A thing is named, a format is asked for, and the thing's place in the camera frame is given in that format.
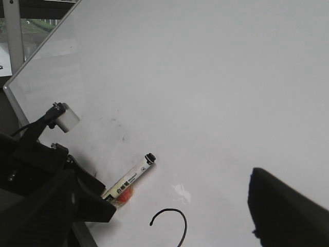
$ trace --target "black mount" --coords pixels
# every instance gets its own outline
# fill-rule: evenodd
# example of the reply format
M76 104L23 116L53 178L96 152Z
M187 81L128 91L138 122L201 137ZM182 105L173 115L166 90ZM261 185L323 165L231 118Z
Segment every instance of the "black mount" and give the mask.
M28 197L63 170L72 170L79 206L75 221L109 222L115 207L101 198L105 185L85 171L67 148L51 148L38 142L47 126L51 129L65 107L54 103L46 114L29 124L19 140L0 133L0 188Z

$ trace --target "black wire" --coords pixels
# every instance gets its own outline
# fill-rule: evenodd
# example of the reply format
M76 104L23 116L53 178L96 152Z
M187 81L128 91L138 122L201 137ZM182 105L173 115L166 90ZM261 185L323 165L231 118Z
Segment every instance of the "black wire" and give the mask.
M21 131L25 130L26 128L30 127L32 125L32 123L29 123L28 125L25 125L23 127L21 127L19 130L16 130L14 133L12 133L10 136L14 137L16 136L18 133L20 133Z
M150 226L153 225L153 221L155 220L156 217L158 217L159 214L162 214L163 212L166 212L166 211L175 211L175 212L178 212L180 213L182 216L183 216L183 219L184 219L184 223L185 223L185 229L184 229L184 233L183 233L183 236L181 238L181 241L179 242L178 246L177 247L180 247L182 244L183 244L183 241L185 239L185 235L186 235L186 231L187 231L187 221L186 221L186 217L185 215L183 214L182 211L178 210L178 209L175 209L175 208L165 208L159 212L156 213L155 216L153 216L151 222L150 222Z

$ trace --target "gray pole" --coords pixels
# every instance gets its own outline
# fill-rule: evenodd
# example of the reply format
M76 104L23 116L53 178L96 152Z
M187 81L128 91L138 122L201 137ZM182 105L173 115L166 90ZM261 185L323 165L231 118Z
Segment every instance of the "gray pole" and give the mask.
M8 34L8 48L13 74L24 63L24 50L19 0L3 0L5 22Z

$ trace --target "whiteboard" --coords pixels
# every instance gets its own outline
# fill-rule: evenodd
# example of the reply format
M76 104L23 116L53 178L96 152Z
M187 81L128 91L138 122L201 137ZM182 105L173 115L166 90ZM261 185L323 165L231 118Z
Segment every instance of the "whiteboard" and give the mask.
M157 164L99 247L260 246L247 206L262 167L329 208L327 1L80 1L5 91L28 121L53 102L81 118L47 130L111 187Z

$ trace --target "black object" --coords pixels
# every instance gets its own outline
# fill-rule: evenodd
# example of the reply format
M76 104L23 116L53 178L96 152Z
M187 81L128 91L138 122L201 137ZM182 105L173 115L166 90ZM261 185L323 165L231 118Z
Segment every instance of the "black object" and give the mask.
M78 210L78 194L74 171L59 172L0 214L0 246L62 246Z
M60 20L75 2L20 0L22 19L53 19ZM0 1L0 18L4 17L3 3Z
M264 169L253 169L248 206L263 247L329 246L329 212Z
M105 185L80 167L67 148L59 144L49 148L38 143L44 129L54 128L56 119L65 111L63 104L55 103L43 117L28 126L18 141L0 134L0 188L27 197L69 169L77 177L79 192L75 221L109 222L116 209L100 197Z

